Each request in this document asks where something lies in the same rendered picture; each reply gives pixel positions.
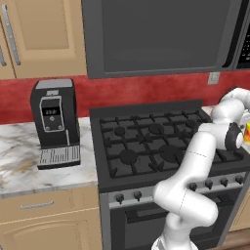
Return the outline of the tan lower cupboard door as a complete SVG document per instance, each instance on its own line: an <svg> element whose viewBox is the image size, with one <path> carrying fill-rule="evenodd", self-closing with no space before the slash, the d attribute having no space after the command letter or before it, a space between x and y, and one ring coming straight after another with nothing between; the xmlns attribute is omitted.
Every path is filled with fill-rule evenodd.
<svg viewBox="0 0 250 250"><path fill-rule="evenodd" d="M99 209L3 223L0 250L103 250Z"/></svg>
<svg viewBox="0 0 250 250"><path fill-rule="evenodd" d="M239 210L230 227L230 231L250 228L250 188L239 207Z"/></svg>

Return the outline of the black gas hob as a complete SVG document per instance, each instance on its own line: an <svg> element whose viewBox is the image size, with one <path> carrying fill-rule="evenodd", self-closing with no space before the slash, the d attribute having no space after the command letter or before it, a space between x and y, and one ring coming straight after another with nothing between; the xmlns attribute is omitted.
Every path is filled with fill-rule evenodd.
<svg viewBox="0 0 250 250"><path fill-rule="evenodd" d="M201 100L92 108L99 192L146 188L173 176L211 118Z"/></svg>

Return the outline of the white wall socket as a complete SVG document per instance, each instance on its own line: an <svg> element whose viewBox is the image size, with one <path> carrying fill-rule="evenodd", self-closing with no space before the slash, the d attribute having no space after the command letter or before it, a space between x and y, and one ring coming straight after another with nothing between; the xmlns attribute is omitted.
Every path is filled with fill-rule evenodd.
<svg viewBox="0 0 250 250"><path fill-rule="evenodd" d="M217 84L219 82L219 78L220 78L220 72L210 72L208 78L208 84L209 85Z"/></svg>

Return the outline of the black coffee machine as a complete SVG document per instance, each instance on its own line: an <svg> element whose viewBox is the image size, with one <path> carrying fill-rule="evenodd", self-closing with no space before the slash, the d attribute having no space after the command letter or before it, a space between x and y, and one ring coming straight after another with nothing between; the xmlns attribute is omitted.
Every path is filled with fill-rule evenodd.
<svg viewBox="0 0 250 250"><path fill-rule="evenodd" d="M73 80L39 80L31 91L30 106L40 142L38 169L79 165L80 129Z"/></svg>

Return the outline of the yellow and red object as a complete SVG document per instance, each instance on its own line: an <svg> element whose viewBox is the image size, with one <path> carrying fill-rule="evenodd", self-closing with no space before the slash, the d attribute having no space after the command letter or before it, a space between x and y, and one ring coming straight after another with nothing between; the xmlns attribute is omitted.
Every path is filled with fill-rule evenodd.
<svg viewBox="0 0 250 250"><path fill-rule="evenodd" d="M243 140L245 143L250 144L250 122L246 123Z"/></svg>

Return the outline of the black oven door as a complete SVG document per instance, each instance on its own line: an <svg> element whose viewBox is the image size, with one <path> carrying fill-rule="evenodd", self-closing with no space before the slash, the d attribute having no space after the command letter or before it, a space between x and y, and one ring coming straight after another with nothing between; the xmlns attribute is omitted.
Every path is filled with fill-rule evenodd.
<svg viewBox="0 0 250 250"><path fill-rule="evenodd" d="M241 188L233 189L238 190L238 198ZM150 203L111 210L111 250L151 250L152 243L163 232L167 215L163 220L149 220L140 223L128 224L125 214L126 211L140 209L143 208L143 206L145 206L145 208L149 208ZM199 250L214 248L218 245L227 222L228 221L219 222L217 218L215 224L208 228L195 228L190 233L190 239Z"/></svg>

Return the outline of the tan drawer front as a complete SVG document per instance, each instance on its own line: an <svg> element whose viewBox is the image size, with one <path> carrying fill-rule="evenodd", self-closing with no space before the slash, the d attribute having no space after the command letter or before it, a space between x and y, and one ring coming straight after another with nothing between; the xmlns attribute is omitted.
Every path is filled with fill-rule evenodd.
<svg viewBox="0 0 250 250"><path fill-rule="evenodd" d="M0 199L0 223L99 206L96 186L35 193Z"/></svg>

